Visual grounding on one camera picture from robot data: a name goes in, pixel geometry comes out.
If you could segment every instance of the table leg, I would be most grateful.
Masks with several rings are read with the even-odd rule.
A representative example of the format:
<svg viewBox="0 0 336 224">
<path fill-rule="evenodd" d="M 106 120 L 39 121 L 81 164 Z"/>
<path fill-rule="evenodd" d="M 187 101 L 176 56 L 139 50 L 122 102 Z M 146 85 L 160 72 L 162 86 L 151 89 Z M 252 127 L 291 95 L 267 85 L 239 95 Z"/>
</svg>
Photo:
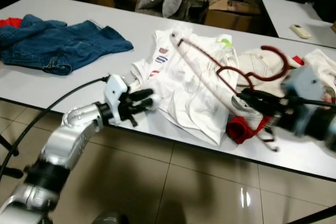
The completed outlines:
<svg viewBox="0 0 336 224">
<path fill-rule="evenodd" d="M 19 179 L 23 177 L 24 173 L 19 169 L 5 167 L 4 175 Z"/>
<path fill-rule="evenodd" d="M 336 206 L 333 206 L 320 212 L 316 212 L 315 214 L 303 217 L 299 220 L 292 221 L 288 224 L 311 224 L 316 221 L 324 220 L 335 215 L 336 215 Z"/>
<path fill-rule="evenodd" d="M 0 145 L 4 146 L 8 151 L 12 148 L 11 144 L 7 142 L 3 136 L 0 135 Z M 19 151 L 16 149 L 13 152 L 14 156 L 19 155 Z"/>
</svg>

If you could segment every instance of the remote control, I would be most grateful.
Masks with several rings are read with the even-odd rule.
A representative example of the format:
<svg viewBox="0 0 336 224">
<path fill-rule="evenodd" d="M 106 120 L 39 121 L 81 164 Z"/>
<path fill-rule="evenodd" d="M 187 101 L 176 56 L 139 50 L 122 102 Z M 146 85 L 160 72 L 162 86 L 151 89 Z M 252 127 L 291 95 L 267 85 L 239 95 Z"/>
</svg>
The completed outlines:
<svg viewBox="0 0 336 224">
<path fill-rule="evenodd" d="M 302 39 L 309 39 L 311 37 L 311 34 L 299 25 L 291 25 L 290 28 Z"/>
</svg>

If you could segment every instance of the floor tile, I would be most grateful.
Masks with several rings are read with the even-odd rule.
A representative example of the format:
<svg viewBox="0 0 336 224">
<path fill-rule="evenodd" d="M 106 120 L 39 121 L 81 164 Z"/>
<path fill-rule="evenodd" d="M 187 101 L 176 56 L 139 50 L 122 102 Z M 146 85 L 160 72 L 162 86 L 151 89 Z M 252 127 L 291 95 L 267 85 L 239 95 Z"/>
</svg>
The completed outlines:
<svg viewBox="0 0 336 224">
<path fill-rule="evenodd" d="M 0 101 L 0 118 L 14 120 L 23 112 L 24 109 L 24 106 Z"/>
<path fill-rule="evenodd" d="M 171 164 L 259 188 L 258 166 L 236 158 L 176 144 Z"/>
<path fill-rule="evenodd" d="M 29 124 L 39 113 L 38 110 L 26 108 L 15 121 Z M 61 118 L 61 115 L 49 113 L 41 118 L 35 127 L 54 131 L 61 124 Z M 110 127 L 105 127 L 90 141 L 168 163 L 173 149 L 173 143 Z"/>
<path fill-rule="evenodd" d="M 2 136 L 13 143 L 26 128 L 25 124 L 13 122 L 3 133 Z M 26 165 L 33 164 L 42 147 L 47 142 L 51 132 L 37 128 L 32 128 L 23 139 L 19 146 L 20 154 L 17 157 L 12 157 L 9 161 L 8 167 L 18 168 L 23 170 Z M 8 151 L 1 148 L 0 157 L 1 161 L 5 158 Z M 0 205 L 9 197 L 17 184 L 21 183 L 23 179 L 14 179 L 7 176 L 3 177 L 0 186 Z"/>
<path fill-rule="evenodd" d="M 260 190 L 169 166 L 157 224 L 262 224 Z"/>
<path fill-rule="evenodd" d="M 117 210 L 130 223 L 155 223 L 168 164 L 89 143 L 52 214 L 54 223 L 91 223 Z"/>
<path fill-rule="evenodd" d="M 105 127 L 90 141 L 167 163 L 173 150 L 173 143 L 111 127 Z"/>
<path fill-rule="evenodd" d="M 323 206 L 336 205 L 336 183 L 259 165 L 260 189 Z"/>
<path fill-rule="evenodd" d="M 0 133 L 11 124 L 11 120 L 0 118 Z"/>
<path fill-rule="evenodd" d="M 264 224 L 283 224 L 311 215 L 327 207 L 279 194 L 261 191 Z M 315 222 L 335 224 L 336 216 Z"/>
<path fill-rule="evenodd" d="M 39 115 L 40 110 L 34 110 L 26 108 L 16 119 L 16 122 L 29 124 L 31 121 Z M 62 116 L 53 113 L 48 113 L 43 116 L 36 124 L 35 127 L 44 130 L 54 131 L 62 122 Z"/>
</svg>

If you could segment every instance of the white desk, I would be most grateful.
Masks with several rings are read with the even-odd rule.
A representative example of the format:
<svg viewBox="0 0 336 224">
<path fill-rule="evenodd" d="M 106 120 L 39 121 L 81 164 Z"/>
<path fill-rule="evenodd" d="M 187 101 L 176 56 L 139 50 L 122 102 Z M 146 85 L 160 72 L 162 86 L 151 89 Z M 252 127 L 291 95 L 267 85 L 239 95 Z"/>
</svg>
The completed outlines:
<svg viewBox="0 0 336 224">
<path fill-rule="evenodd" d="M 311 4 L 287 0 L 262 2 L 279 38 L 336 48 L 336 33 L 331 29 L 332 23 L 322 21 Z M 311 38 L 301 39 L 290 29 L 293 24 L 306 29 Z"/>
<path fill-rule="evenodd" d="M 293 57 L 304 56 L 315 48 L 320 48 L 336 60 L 336 50 L 301 44 L 291 40 L 242 33 L 233 30 L 208 27 L 192 23 L 178 22 L 172 19 L 158 18 L 123 10 L 97 6 L 70 0 L 21 0 L 0 10 L 0 18 L 19 17 L 33 14 L 44 20 L 56 19 L 69 25 L 93 19 L 102 25 L 109 25 L 131 41 L 134 50 L 101 57 L 94 63 L 74 71 L 68 76 L 55 76 L 39 70 L 17 66 L 0 66 L 0 98 L 38 108 L 46 108 L 61 95 L 92 79 L 116 73 L 130 77 L 130 64 L 153 53 L 152 34 L 156 29 L 169 29 L 177 25 L 192 27 L 194 33 L 201 36 L 218 36 L 222 33 L 233 36 L 237 53 L 272 45 Z M 86 105 L 98 100 L 103 101 L 104 84 L 89 86 L 58 104 L 54 111 L 66 112 L 74 106 Z M 138 133 L 154 135 L 180 143 L 191 144 L 208 150 L 225 153 L 297 173 L 323 177 L 336 181 L 336 154 L 324 151 L 318 142 L 306 137 L 294 138 L 290 133 L 277 131 L 276 145 L 280 152 L 272 153 L 257 139 L 252 138 L 237 146 L 227 136 L 220 146 L 211 146 L 174 126 L 159 111 L 136 115 L 139 126 L 133 128 L 130 122 L 121 127 Z"/>
</svg>

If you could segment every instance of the black cable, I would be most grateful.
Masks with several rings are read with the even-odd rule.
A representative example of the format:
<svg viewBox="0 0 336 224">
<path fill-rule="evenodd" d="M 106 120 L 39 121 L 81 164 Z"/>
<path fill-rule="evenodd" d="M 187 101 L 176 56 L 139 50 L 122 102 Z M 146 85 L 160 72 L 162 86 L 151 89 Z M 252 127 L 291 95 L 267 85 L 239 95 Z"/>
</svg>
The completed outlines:
<svg viewBox="0 0 336 224">
<path fill-rule="evenodd" d="M 22 139 L 25 137 L 25 135 L 28 133 L 28 131 L 34 126 L 34 124 L 40 120 L 45 114 L 47 114 L 55 105 L 57 105 L 59 102 L 61 102 L 62 100 L 64 100 L 66 97 L 68 97 L 69 95 L 77 92 L 78 90 L 86 87 L 86 86 L 89 86 L 93 83 L 96 83 L 98 81 L 104 81 L 104 82 L 107 82 L 107 80 L 109 79 L 109 76 L 107 77 L 102 77 L 102 78 L 99 78 L 99 79 L 96 79 L 96 80 L 92 80 L 92 81 L 89 81 L 71 91 L 69 91 L 68 93 L 66 93 L 65 95 L 63 95 L 61 98 L 59 98 L 56 102 L 54 102 L 52 105 L 50 105 L 48 108 L 46 108 L 45 110 L 41 111 L 41 113 L 39 113 L 39 115 L 37 117 L 35 117 L 35 119 L 25 128 L 25 130 L 21 133 L 21 135 L 18 137 L 18 139 L 15 141 L 15 143 L 13 144 L 12 148 L 9 150 L 2 166 L 1 166 L 1 169 L 0 169 L 0 182 L 1 182 L 1 179 L 4 175 L 4 170 L 5 170 L 5 167 L 7 166 L 8 162 L 9 162 L 9 159 L 11 158 L 11 156 L 13 155 L 14 151 L 17 149 L 17 147 L 19 146 L 20 142 L 22 141 Z"/>
<path fill-rule="evenodd" d="M 319 106 L 325 106 L 325 107 L 332 107 L 332 108 L 336 108 L 336 104 L 335 103 L 330 103 L 330 102 L 322 102 L 322 101 L 316 101 L 316 100 L 308 100 L 308 99 L 304 99 L 304 98 L 300 98 L 299 99 L 300 103 L 303 104 L 313 104 L 313 105 L 319 105 Z"/>
</svg>

